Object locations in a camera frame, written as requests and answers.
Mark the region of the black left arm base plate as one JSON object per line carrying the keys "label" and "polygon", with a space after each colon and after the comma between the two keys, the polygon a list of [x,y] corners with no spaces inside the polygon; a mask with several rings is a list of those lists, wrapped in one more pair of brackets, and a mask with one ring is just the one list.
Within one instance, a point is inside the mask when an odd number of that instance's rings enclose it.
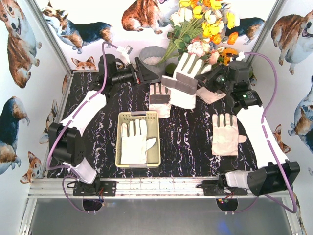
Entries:
{"label": "black left arm base plate", "polygon": [[73,196],[115,196],[116,181],[95,181],[92,184],[76,181]]}

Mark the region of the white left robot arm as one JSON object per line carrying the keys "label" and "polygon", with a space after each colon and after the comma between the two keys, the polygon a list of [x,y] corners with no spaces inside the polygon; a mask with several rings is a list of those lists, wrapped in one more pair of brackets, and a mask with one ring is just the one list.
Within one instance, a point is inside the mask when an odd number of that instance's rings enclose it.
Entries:
{"label": "white left robot arm", "polygon": [[[126,65],[112,54],[100,57],[99,75],[83,101],[60,123],[49,127],[49,155],[62,168],[72,171],[85,184],[96,181],[97,172],[85,157],[83,134],[94,116],[105,107],[110,92],[117,84],[144,84],[158,76],[138,58],[136,67]],[[161,163],[159,121],[156,111],[121,112],[118,115],[115,165],[119,168],[156,168]]]}

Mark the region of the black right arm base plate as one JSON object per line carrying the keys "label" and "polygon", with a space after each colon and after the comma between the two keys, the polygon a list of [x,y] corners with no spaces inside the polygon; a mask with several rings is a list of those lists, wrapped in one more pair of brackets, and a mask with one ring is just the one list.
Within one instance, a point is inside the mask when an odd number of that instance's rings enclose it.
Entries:
{"label": "black right arm base plate", "polygon": [[248,195],[248,192],[245,189],[221,186],[217,180],[203,180],[201,183],[196,185],[196,188],[202,189],[205,196]]}

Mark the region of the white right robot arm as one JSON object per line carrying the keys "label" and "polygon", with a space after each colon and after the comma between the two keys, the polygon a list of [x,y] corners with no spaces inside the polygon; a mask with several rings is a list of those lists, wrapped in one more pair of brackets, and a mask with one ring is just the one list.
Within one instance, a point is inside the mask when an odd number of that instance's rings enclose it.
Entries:
{"label": "white right robot arm", "polygon": [[212,71],[195,77],[203,88],[225,93],[234,113],[212,116],[214,155],[236,155],[240,141],[249,140],[257,169],[229,171],[222,182],[231,188],[249,190],[255,196],[287,190],[300,172],[298,162],[288,160],[281,150],[264,116],[262,101],[249,84],[249,66],[244,61],[218,65]]}

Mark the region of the white grey work glove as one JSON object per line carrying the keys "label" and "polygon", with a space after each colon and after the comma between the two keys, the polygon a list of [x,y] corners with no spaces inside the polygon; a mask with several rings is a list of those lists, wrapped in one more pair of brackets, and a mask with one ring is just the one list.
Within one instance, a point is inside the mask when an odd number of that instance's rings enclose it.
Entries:
{"label": "white grey work glove", "polygon": [[147,163],[147,151],[154,146],[157,138],[147,138],[147,123],[144,119],[122,123],[121,164],[138,165]]}

